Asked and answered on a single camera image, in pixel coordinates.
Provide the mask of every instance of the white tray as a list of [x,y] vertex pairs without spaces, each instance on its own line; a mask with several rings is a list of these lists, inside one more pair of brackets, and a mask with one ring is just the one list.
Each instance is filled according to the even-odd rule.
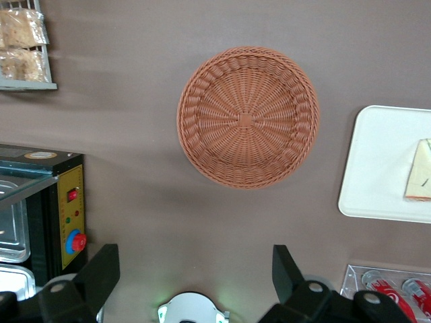
[[420,139],[431,138],[431,110],[368,106],[356,119],[339,210],[350,217],[431,223],[431,202],[404,199]]

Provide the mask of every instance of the red knob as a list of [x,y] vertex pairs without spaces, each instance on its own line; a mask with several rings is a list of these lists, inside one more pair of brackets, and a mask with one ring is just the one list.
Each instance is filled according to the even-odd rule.
[[82,251],[86,247],[87,236],[85,234],[77,234],[72,241],[73,251]]

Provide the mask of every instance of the wire rack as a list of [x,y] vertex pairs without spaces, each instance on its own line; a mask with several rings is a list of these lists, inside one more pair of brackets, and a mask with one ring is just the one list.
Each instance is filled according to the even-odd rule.
[[[19,0],[19,1],[3,1],[0,0],[0,9],[13,9],[13,8],[24,8],[24,9],[35,9],[40,10],[39,0]],[[48,61],[48,50],[46,45],[40,45],[32,48],[42,53],[42,60],[44,62],[46,79],[48,82],[33,82],[33,81],[20,81],[4,79],[0,73],[0,90],[1,91],[25,91],[31,89],[57,89],[57,84],[53,83],[51,77],[51,69]]]

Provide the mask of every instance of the brown wicker basket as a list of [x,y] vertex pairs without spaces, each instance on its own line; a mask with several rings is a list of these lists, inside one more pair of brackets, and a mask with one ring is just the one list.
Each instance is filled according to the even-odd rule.
[[310,80],[274,50],[237,47],[204,62],[178,106],[180,143],[213,181],[263,188],[296,170],[314,142],[319,105]]

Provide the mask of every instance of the packaged bread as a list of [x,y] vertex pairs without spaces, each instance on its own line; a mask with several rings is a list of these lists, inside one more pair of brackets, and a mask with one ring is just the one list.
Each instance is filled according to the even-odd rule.
[[1,27],[1,17],[0,17],[0,49],[6,47],[5,39],[3,38],[3,28]]
[[8,47],[30,48],[48,44],[43,15],[34,9],[0,11],[4,43]]
[[0,72],[4,79],[24,80],[22,62],[12,53],[0,51]]
[[42,53],[17,48],[9,51],[20,62],[24,81],[48,82]]

